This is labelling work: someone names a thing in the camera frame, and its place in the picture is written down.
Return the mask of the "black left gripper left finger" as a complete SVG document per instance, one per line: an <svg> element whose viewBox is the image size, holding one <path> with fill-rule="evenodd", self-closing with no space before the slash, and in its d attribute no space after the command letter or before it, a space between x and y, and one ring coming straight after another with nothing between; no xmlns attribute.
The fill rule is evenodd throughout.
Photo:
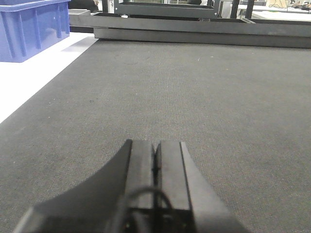
<svg viewBox="0 0 311 233"><path fill-rule="evenodd" d="M152 186L154 149L150 141L126 140L94 175L74 188L31 207L16 233L103 233L119 200Z"/></svg>

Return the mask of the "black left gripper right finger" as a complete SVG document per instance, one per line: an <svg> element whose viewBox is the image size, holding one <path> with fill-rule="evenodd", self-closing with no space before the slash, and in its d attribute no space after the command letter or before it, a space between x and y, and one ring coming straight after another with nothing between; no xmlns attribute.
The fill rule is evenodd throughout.
<svg viewBox="0 0 311 233"><path fill-rule="evenodd" d="M246 233L179 141L161 141L156 151L158 184L182 216L189 233Z"/></svg>

